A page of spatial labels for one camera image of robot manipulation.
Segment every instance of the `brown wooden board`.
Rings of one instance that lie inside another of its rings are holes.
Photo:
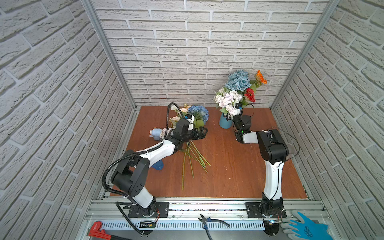
[[[184,154],[177,152],[163,158],[164,168],[160,171],[150,168],[146,182],[148,191],[156,197],[219,197],[219,198],[261,198],[265,185],[265,163],[258,144],[241,144],[230,129],[219,126],[221,112],[207,108],[209,120],[205,139],[195,140],[198,150],[211,164],[206,173],[201,165],[192,159],[194,179],[189,158],[185,161],[184,190],[181,189]],[[143,106],[133,129],[128,149],[142,150],[158,143],[149,137],[153,127],[164,128],[167,107]],[[245,114],[252,115],[253,109],[246,108]],[[170,110],[170,117],[175,116]],[[255,108],[252,131],[276,127],[275,119],[268,108]],[[292,161],[284,164],[282,193],[285,199],[305,199],[305,191]]]

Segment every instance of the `orange flower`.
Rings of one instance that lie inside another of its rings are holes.
[[[263,84],[267,84],[267,82],[266,82],[266,80],[264,79],[264,77],[263,77],[262,73],[260,72],[260,70],[257,70],[257,73],[255,74],[255,78],[256,78],[259,82],[261,82],[261,83],[263,83]]]

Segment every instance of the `work glove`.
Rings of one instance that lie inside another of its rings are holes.
[[[304,216],[301,212],[292,211],[292,214],[300,220],[300,222],[283,218],[284,223],[280,224],[284,233],[292,240],[332,240],[328,234],[328,225],[314,223],[311,219]]]

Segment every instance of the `light blue flower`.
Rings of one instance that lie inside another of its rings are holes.
[[[248,72],[243,70],[238,70],[237,72],[229,75],[228,82],[225,84],[226,88],[236,91],[244,91],[250,86],[251,83],[248,77]]]
[[[188,113],[194,115],[196,120],[202,119],[204,124],[208,121],[208,118],[209,118],[208,110],[201,105],[200,106],[193,105],[189,107]]]

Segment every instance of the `wire cutter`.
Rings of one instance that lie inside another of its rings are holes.
[[[212,237],[211,235],[209,234],[209,230],[208,230],[208,226],[207,226],[207,222],[219,222],[219,223],[222,223],[224,225],[226,225],[227,227],[229,227],[229,224],[226,223],[225,221],[221,221],[219,219],[211,219],[210,217],[209,218],[205,218],[202,214],[200,214],[201,218],[199,218],[199,221],[202,222],[204,224],[203,228],[205,229],[205,231],[207,232],[207,235],[208,235],[208,238],[209,240],[212,240]]]

